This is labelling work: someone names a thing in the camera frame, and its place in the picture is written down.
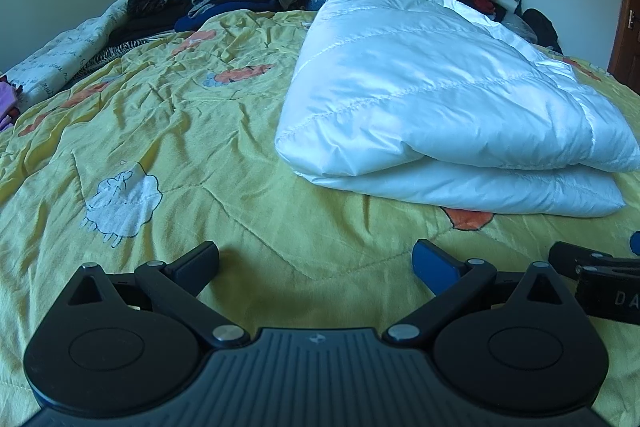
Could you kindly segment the black bag by wall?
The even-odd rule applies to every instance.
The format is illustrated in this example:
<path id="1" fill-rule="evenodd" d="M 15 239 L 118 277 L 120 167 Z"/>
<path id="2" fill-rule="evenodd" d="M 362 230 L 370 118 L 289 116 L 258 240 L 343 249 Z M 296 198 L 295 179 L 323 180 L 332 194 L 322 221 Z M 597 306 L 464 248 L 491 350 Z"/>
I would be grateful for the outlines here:
<path id="1" fill-rule="evenodd" d="M 559 36 L 553 27 L 551 20 L 536 9 L 527 9 L 522 14 L 524 22 L 533 29 L 537 37 L 538 46 L 552 49 L 554 52 L 562 54 L 559 44 Z"/>

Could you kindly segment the brown wooden door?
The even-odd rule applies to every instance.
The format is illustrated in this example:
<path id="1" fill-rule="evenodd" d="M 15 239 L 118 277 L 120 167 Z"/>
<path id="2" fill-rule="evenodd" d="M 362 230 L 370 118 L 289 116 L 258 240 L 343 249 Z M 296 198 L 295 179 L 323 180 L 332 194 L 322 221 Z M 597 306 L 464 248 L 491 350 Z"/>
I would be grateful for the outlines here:
<path id="1" fill-rule="evenodd" d="M 639 93 L 639 0 L 622 0 L 608 71 Z"/>

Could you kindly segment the purple garment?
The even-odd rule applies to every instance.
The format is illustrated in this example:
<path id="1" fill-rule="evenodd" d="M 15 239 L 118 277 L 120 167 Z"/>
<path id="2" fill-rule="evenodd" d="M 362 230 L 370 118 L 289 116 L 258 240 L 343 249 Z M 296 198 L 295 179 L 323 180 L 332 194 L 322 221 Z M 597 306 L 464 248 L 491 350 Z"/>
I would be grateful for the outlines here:
<path id="1" fill-rule="evenodd" d="M 0 130 L 11 128 L 21 115 L 18 99 L 23 88 L 10 83 L 6 75 L 0 78 Z"/>

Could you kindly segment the white puffer jacket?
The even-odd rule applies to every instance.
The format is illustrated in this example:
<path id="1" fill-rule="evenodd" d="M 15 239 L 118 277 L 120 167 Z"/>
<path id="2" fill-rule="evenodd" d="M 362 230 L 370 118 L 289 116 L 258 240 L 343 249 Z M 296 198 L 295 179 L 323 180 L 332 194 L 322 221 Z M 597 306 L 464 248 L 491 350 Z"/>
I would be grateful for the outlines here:
<path id="1" fill-rule="evenodd" d="M 457 0 L 328 0 L 274 147 L 314 185 L 517 215 L 612 215 L 639 167 L 611 101 Z"/>

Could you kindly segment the yellow cartoon bed quilt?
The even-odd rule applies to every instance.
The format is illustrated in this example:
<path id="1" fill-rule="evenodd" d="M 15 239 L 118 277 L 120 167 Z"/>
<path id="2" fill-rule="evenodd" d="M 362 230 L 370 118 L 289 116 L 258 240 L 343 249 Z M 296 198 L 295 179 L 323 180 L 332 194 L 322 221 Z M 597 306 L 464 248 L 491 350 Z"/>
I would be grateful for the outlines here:
<path id="1" fill-rule="evenodd" d="M 521 271 L 559 241 L 627 257 L 639 178 L 603 219 L 489 216 L 325 190 L 292 173 L 274 132 L 309 12 L 233 12 L 134 49 L 1 135 L 1 421 L 37 410 L 23 353 L 81 263 L 130 272 L 212 241 L 206 305 L 260 326 L 386 329 L 431 293 L 410 253 Z"/>

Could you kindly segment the white patterned blanket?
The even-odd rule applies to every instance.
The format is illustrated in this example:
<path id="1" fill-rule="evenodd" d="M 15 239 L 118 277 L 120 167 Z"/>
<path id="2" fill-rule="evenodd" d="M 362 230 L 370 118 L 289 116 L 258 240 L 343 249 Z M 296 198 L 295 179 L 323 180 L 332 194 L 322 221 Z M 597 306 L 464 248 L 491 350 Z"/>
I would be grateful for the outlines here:
<path id="1" fill-rule="evenodd" d="M 58 34 L 6 73 L 10 83 L 22 87 L 17 98 L 21 112 L 63 90 L 104 46 L 111 32 L 127 21 L 128 0 L 117 0 L 105 12 Z"/>

